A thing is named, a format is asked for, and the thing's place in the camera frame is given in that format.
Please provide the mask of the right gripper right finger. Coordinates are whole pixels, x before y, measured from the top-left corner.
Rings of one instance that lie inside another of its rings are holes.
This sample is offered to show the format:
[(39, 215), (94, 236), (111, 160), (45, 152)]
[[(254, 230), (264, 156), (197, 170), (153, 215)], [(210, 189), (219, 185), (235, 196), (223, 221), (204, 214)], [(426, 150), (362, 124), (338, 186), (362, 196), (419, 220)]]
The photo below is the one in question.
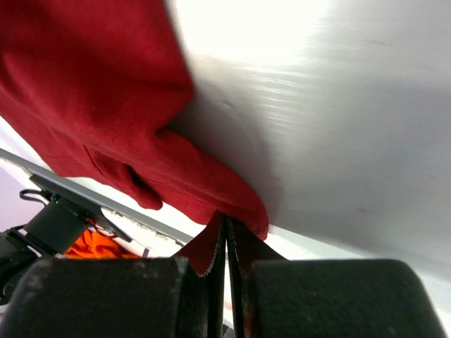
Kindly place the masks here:
[(393, 259), (290, 261), (227, 221), (237, 337), (444, 337), (417, 274)]

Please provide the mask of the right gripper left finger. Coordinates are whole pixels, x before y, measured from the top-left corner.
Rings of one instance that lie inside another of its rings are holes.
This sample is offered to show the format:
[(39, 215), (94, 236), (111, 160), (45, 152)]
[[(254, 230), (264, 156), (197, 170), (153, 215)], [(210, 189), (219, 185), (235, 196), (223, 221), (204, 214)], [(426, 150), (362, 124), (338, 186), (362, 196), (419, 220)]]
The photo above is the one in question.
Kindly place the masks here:
[(2, 337), (220, 337), (224, 216), (169, 258), (45, 259), (19, 281)]

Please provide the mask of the dark red t shirt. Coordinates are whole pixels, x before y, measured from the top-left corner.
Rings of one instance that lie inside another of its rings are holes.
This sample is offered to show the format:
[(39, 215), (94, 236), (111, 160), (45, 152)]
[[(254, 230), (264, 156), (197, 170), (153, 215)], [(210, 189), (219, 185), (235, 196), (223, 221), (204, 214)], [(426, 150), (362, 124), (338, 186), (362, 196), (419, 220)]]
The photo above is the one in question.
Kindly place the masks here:
[(194, 85), (162, 1), (2, 1), (1, 117), (58, 175), (268, 234), (228, 166), (169, 128)]

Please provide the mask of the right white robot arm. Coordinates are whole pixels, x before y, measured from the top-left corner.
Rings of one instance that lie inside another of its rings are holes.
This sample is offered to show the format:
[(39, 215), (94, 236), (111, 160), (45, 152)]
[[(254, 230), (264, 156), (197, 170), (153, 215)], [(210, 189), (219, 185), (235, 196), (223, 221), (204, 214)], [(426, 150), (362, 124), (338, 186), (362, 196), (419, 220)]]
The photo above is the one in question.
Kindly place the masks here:
[(2, 337), (444, 337), (396, 260), (290, 261), (222, 213), (168, 258), (58, 258), (92, 224), (48, 204), (1, 234)]

